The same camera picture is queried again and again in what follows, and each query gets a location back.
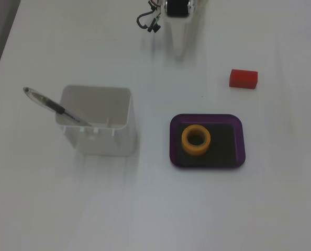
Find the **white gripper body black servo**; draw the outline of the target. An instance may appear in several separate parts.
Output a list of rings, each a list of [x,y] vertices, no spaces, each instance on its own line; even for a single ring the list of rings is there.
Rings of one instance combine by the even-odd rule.
[[[195,10],[194,0],[167,0],[164,3],[164,10],[168,17],[187,18]]]

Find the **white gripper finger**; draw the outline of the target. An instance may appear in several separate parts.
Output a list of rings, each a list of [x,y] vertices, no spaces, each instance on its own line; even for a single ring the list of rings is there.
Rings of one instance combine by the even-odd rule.
[[[170,27],[174,56],[177,60],[183,60],[188,31],[187,18],[168,17],[166,23]]]

